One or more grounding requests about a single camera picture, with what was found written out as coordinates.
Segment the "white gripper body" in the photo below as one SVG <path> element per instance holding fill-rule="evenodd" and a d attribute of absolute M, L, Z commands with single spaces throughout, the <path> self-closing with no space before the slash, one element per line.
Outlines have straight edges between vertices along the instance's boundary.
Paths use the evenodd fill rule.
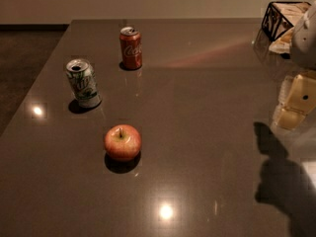
<path fill-rule="evenodd" d="M 316 2 L 294 27 L 290 57 L 300 67 L 316 69 Z"/>

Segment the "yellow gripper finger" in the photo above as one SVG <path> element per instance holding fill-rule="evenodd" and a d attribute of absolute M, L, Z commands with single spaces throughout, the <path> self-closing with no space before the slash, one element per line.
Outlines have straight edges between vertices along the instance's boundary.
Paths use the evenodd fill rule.
<path fill-rule="evenodd" d="M 286 75 L 278 95 L 273 123 L 283 129 L 296 129 L 316 108 L 316 71 Z"/>

